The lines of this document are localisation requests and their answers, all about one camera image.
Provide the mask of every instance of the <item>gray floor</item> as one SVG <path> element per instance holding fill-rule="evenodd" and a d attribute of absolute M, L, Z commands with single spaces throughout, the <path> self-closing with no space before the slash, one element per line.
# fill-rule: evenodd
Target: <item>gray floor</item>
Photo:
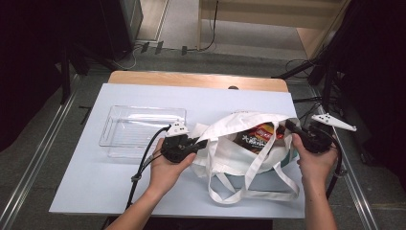
<path fill-rule="evenodd" d="M 164 48 L 197 45 L 198 1 L 170 0 L 159 41 Z M 202 20 L 201 48 L 213 39 L 213 20 Z M 216 21 L 214 45 L 208 52 L 255 58 L 307 58 L 296 28 Z"/>
<path fill-rule="evenodd" d="M 148 52 L 136 53 L 137 65 L 133 70 L 153 70 L 192 73 L 216 73 L 253 77 L 277 76 L 285 71 L 285 60 L 241 57 L 219 54 L 163 51 L 154 55 Z M 69 160 L 84 125 L 86 110 L 79 106 L 92 106 L 99 90 L 108 80 L 109 71 L 98 64 L 91 63 L 88 76 L 81 77 L 77 95 L 64 120 L 48 156 L 28 193 L 12 229 L 100 229 L 104 217 L 64 216 L 48 213 L 55 190 L 66 170 Z M 308 98 L 312 91 L 305 80 L 292 78 L 287 81 L 294 99 Z M 13 189 L 17 186 L 26 167 L 53 117 L 59 108 L 60 91 L 44 105 L 40 112 L 27 125 L 18 140 L 0 153 L 0 207 L 4 209 Z M 304 114 L 312 103 L 296 104 L 298 116 Z M 358 151 L 350 133 L 340 131 L 351 165 L 361 187 L 372 207 L 372 212 L 381 229 L 406 229 L 406 195 L 401 190 L 397 178 L 385 168 L 371 168 L 360 161 Z M 363 229 L 363 224 L 352 200 L 350 190 L 344 179 L 340 179 L 330 198 L 334 216 L 339 229 Z M 276 219 L 274 229 L 304 229 L 302 219 Z"/>

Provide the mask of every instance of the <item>black cable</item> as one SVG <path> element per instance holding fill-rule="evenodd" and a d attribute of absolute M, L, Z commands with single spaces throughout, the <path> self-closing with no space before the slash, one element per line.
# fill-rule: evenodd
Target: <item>black cable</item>
<path fill-rule="evenodd" d="M 342 172 L 341 172 L 341 165 L 343 163 L 342 149 L 341 149 L 341 146 L 338 143 L 338 141 L 334 137 L 332 137 L 329 133 L 327 133 L 326 131 L 324 131 L 324 130 L 322 130 L 320 128 L 317 128 L 315 126 L 313 128 L 315 128 L 315 129 L 317 129 L 317 131 L 320 131 L 323 134 L 325 134 L 325 136 L 328 137 L 332 141 L 332 143 L 334 143 L 334 146 L 337 149 L 337 165 L 336 165 L 335 170 L 334 170 L 334 175 L 331 178 L 331 180 L 330 180 L 330 182 L 328 184 L 328 187 L 327 187 L 327 191 L 326 191 L 326 197 L 327 197 L 327 199 L 329 199 L 329 197 L 331 195 L 331 192 L 334 189 L 334 186 L 335 186 L 335 184 L 337 182 L 337 179 L 340 176 L 342 176 Z"/>
<path fill-rule="evenodd" d="M 307 62 L 311 63 L 310 60 L 304 60 L 304 62 L 302 62 L 302 64 L 306 64 Z M 305 70 L 304 70 L 304 73 L 306 74 L 306 77 L 307 77 L 307 78 L 310 76 L 310 74 L 307 73 Z"/>
<path fill-rule="evenodd" d="M 302 115 L 302 117 L 299 118 L 299 120 L 301 120 L 303 117 L 307 117 L 311 112 L 313 112 L 319 106 L 320 106 L 319 102 L 314 103 L 313 106 L 310 107 L 310 109 L 304 115 Z"/>
<path fill-rule="evenodd" d="M 321 103 L 315 103 L 315 104 L 313 105 L 313 107 L 306 113 L 306 116 L 305 116 L 305 118 L 304 118 L 304 123 L 303 123 L 303 125 L 305 125 L 305 123 L 307 122 L 308 115 L 310 115 L 310 113 L 312 113 L 314 110 L 316 110 L 317 108 L 319 108 L 321 105 L 322 105 Z"/>
<path fill-rule="evenodd" d="M 297 66 L 295 68 L 293 68 L 292 70 L 281 74 L 279 76 L 274 76 L 274 77 L 270 77 L 271 79 L 282 79 L 282 80 L 287 80 L 290 77 L 296 77 L 296 78 L 300 78 L 299 76 L 295 76 L 295 74 L 299 74 L 301 72 L 305 72 L 307 75 L 309 75 L 305 70 L 310 68 L 310 67 L 315 67 L 315 66 L 324 66 L 323 63 L 321 63 L 322 60 L 322 55 L 325 53 L 325 51 L 327 50 L 328 46 L 330 44 L 328 44 L 327 46 L 323 46 L 323 48 L 320 50 L 320 52 L 317 54 L 316 57 L 314 57 L 313 59 L 310 60 L 304 60 L 304 62 L 300 65 Z"/>
<path fill-rule="evenodd" d="M 322 97 L 313 97 L 313 98 L 304 98 L 304 99 L 294 99 L 293 103 L 307 103 L 307 102 L 320 102 L 323 98 Z M 330 97 L 331 104 L 337 104 L 338 103 L 338 98 L 336 97 Z"/>
<path fill-rule="evenodd" d="M 159 155 L 155 156 L 155 157 L 152 158 L 148 163 L 146 163 L 146 164 L 143 166 L 143 168 L 142 168 L 142 170 L 141 170 L 141 173 L 143 173 L 143 171 L 147 168 L 147 166 L 148 166 L 150 163 L 152 163 L 152 161 L 156 160 L 156 159 L 159 158 L 160 156 L 162 156 L 162 154 L 159 154 Z"/>
<path fill-rule="evenodd" d="M 127 202 L 127 204 L 126 204 L 125 209 L 129 208 L 129 206 L 131 206 L 131 204 L 132 204 L 132 202 L 131 202 L 131 201 L 132 201 L 132 197 L 134 197 L 135 188 L 137 187 L 138 181 L 141 179 L 141 173 L 143 172 L 143 165 L 144 165 L 144 162 L 146 161 L 146 157 L 147 157 L 147 154 L 148 154 L 148 152 L 149 152 L 150 147 L 152 146 L 152 143 L 155 141 L 156 137 L 157 137 L 161 132 L 163 132 L 163 131 L 168 131 L 169 128 L 170 128 L 170 126 L 163 127 L 163 128 L 161 128 L 161 129 L 159 129 L 159 130 L 155 133 L 155 135 L 151 138 L 151 140 L 149 141 L 149 144 L 148 144 L 148 146 L 147 146 L 147 149 L 146 149 L 146 151 L 144 152 L 143 158 L 141 159 L 140 167 L 138 168 L 137 173 L 131 178 L 131 179 L 133 180 L 133 182 L 132 182 L 131 191 L 129 192 L 128 202 Z"/>
<path fill-rule="evenodd" d="M 208 50 L 214 43 L 214 39 L 215 39 L 215 21 L 217 20 L 217 10 L 218 10 L 218 1 L 216 1 L 215 3 L 215 11 L 214 11 L 214 22 L 213 22 L 213 38 L 212 38 L 212 42 L 209 44 L 209 46 L 207 46 L 206 48 L 197 50 L 197 49 L 191 49 L 188 51 L 197 51 L 197 52 L 203 52 Z"/>
<path fill-rule="evenodd" d="M 301 61 L 302 64 L 305 64 L 305 63 L 309 62 L 308 60 L 305 60 L 305 59 L 291 59 L 284 65 L 284 70 L 286 71 L 286 73 L 289 72 L 289 70 L 287 70 L 287 66 L 293 61 Z M 297 79 L 305 79 L 305 78 L 307 78 L 308 73 L 305 70 L 303 70 L 303 72 L 306 74 L 306 76 L 296 76 L 296 75 L 294 75 L 292 77 L 297 78 Z"/>

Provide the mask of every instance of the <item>tote bag strap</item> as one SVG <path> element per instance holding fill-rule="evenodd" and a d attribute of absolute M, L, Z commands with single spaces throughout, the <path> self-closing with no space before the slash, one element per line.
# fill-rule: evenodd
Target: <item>tote bag strap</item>
<path fill-rule="evenodd" d="M 277 173 L 277 175 L 280 177 L 280 179 L 287 186 L 289 186 L 289 188 L 292 190 L 291 192 L 271 192 L 271 191 L 246 190 L 244 192 L 244 197 L 256 197 L 256 198 L 279 200 L 279 201 L 289 201 L 289 200 L 296 199 L 298 197 L 298 195 L 299 195 L 299 192 L 300 192 L 299 186 L 295 183 L 295 181 L 293 181 L 286 174 L 283 173 L 280 162 L 278 162 L 274 166 L 274 170 Z M 230 180 L 227 178 L 227 176 L 224 173 L 218 173 L 218 174 L 216 174 L 216 176 L 220 180 L 220 182 L 224 185 L 224 187 L 226 187 L 232 193 L 236 194 L 233 198 L 229 198 L 228 201 L 232 201 L 231 199 L 242 198 L 242 192 L 238 192 L 238 194 L 237 194 L 236 188 L 233 187 L 232 183 L 230 182 Z M 212 193 L 211 196 L 217 197 L 214 194 L 215 192 L 211 188 L 209 189 L 209 193 Z"/>
<path fill-rule="evenodd" d="M 218 203 L 222 203 L 222 204 L 232 204 L 232 203 L 239 202 L 242 199 L 242 197 L 244 196 L 245 192 L 247 192 L 247 188 L 249 188 L 249 186 L 251 185 L 251 182 L 254 180 L 254 177 L 257 174 L 261 164 L 265 160 L 265 157 L 267 156 L 267 154 L 271 150 L 272 146 L 274 145 L 275 139 L 276 139 L 276 135 L 272 135 L 271 139 L 266 143 L 266 145 L 263 147 L 263 149 L 259 152 L 258 156 L 254 159 L 250 168 L 248 169 L 247 173 L 244 176 L 244 185 L 242 186 L 242 188 L 239 191 L 236 191 L 234 189 L 233 185 L 231 184 L 231 182 L 227 179 L 227 177 L 225 175 L 224 176 L 221 175 L 219 177 L 222 184 L 227 189 L 229 189 L 230 191 L 232 191 L 234 193 L 233 195 L 231 195 L 227 198 L 222 198 L 216 191 L 214 191 L 212 189 L 212 177 L 214 175 L 217 175 L 217 174 L 223 172 L 223 169 L 218 168 L 221 166 L 218 166 L 215 163 L 215 153 L 216 153 L 216 149 L 218 146 L 218 138 L 212 139 L 209 144 L 209 152 L 208 152 L 208 163 L 209 164 L 206 165 L 206 171 L 209 176 L 208 190 L 209 190 L 210 197 L 214 201 L 216 201 Z"/>

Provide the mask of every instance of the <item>white tote bag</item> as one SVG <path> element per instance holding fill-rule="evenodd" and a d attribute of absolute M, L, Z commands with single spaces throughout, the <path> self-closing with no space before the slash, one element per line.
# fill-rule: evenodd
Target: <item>white tote bag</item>
<path fill-rule="evenodd" d="M 297 152 L 291 149 L 292 136 L 288 129 L 283 132 L 283 138 L 277 140 L 276 131 L 284 126 L 284 121 L 290 119 L 295 124 L 297 118 L 289 118 L 281 114 L 268 114 L 260 112 L 235 112 L 216 123 L 205 126 L 197 124 L 191 137 L 200 137 L 197 142 L 208 140 L 207 147 L 201 149 L 193 161 L 192 169 L 200 177 L 209 177 L 209 195 L 222 204 L 239 202 L 243 197 L 257 197 L 272 200 L 293 200 L 299 195 L 298 185 L 282 171 L 282 161 L 290 162 Z M 248 130 L 261 124 L 273 124 L 274 134 L 264 144 L 258 154 L 242 147 L 234 140 L 237 133 Z M 258 173 L 275 170 L 276 174 L 291 189 L 287 192 L 265 192 L 250 190 L 250 185 Z M 234 188 L 227 177 L 229 175 L 243 176 L 243 186 Z M 216 176 L 219 181 L 231 191 L 232 195 L 222 198 L 212 189 L 212 178 Z"/>

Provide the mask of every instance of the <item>clear plastic container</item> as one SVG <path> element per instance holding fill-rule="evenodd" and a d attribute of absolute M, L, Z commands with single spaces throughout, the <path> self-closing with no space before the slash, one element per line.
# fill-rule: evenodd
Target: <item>clear plastic container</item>
<path fill-rule="evenodd" d="M 185 109 L 114 105 L 108 114 L 99 145 L 106 147 L 110 157 L 141 161 L 155 133 L 174 122 L 186 124 Z M 164 136 L 165 132 L 162 132 L 156 140 Z"/>

